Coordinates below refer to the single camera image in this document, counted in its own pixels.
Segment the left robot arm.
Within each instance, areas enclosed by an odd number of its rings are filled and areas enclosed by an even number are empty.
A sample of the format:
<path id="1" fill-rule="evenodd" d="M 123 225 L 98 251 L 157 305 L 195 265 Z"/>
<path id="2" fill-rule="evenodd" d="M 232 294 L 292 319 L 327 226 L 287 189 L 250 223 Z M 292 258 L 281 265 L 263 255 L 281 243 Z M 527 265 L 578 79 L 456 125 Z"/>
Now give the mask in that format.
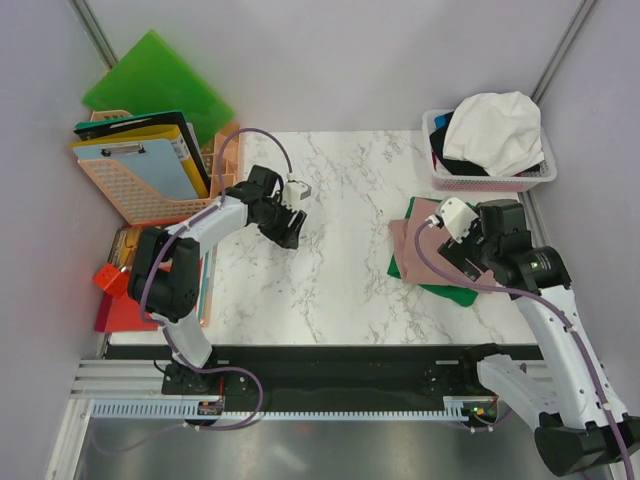
<path id="1" fill-rule="evenodd" d="M 205 253 L 249 225 L 283 249 L 299 246 L 307 218 L 303 202 L 309 184 L 289 173 L 254 166 L 248 178 L 224 190 L 210 205 L 167 229 L 148 227 L 140 234 L 128 283 L 141 317 L 159 325 L 173 358 L 186 366 L 185 382 L 208 393 L 219 382 L 219 369 L 203 333 L 196 304 Z"/>

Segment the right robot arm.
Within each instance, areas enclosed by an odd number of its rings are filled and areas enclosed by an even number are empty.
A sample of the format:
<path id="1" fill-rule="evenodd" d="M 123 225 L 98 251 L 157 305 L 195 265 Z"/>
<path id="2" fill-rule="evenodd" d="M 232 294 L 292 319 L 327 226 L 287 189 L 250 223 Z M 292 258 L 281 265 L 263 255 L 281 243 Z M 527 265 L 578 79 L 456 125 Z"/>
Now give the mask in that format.
<path id="1" fill-rule="evenodd" d="M 546 467 L 556 476 L 622 463 L 638 478 L 631 457 L 639 450 L 639 419 L 615 393 L 582 325 L 571 278 L 559 253 L 536 247 L 523 206 L 509 199 L 469 206 L 445 198 L 432 221 L 448 240 L 439 253 L 474 284 L 483 272 L 495 283 L 484 291 L 507 293 L 527 321 L 552 384 L 546 387 L 494 347 L 458 368 L 467 392 L 486 388 L 524 420 Z"/>

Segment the white t shirt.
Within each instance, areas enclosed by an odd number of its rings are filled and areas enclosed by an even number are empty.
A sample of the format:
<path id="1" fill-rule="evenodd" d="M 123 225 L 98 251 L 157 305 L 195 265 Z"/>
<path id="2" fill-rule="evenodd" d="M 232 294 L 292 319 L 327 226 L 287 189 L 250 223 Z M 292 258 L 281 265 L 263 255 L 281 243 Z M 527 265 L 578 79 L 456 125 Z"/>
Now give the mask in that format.
<path id="1" fill-rule="evenodd" d="M 480 93 L 453 111 L 443 141 L 446 160 L 469 162 L 492 177 L 510 177 L 545 160 L 541 112 L 520 91 Z"/>

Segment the pink t shirt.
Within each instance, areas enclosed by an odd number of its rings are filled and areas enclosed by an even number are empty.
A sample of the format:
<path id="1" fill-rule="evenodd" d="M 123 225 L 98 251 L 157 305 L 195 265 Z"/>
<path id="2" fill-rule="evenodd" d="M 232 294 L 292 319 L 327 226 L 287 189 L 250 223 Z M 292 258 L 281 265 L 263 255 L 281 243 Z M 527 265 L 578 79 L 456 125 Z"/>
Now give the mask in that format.
<path id="1" fill-rule="evenodd" d="M 438 203 L 432 203 L 421 197 L 416 198 L 411 216 L 408 220 L 396 219 L 392 222 L 395 227 L 396 262 L 402 273 L 402 281 L 407 284 L 428 284 L 428 285 L 448 285 L 454 283 L 437 275 L 421 260 L 415 247 L 415 234 L 418 227 L 431 215 L 435 213 Z M 453 265 L 438 253 L 438 248 L 450 239 L 450 235 L 444 228 L 426 228 L 420 235 L 420 246 L 424 256 L 433 263 L 439 270 L 446 272 L 456 279 L 469 279 L 459 272 Z"/>

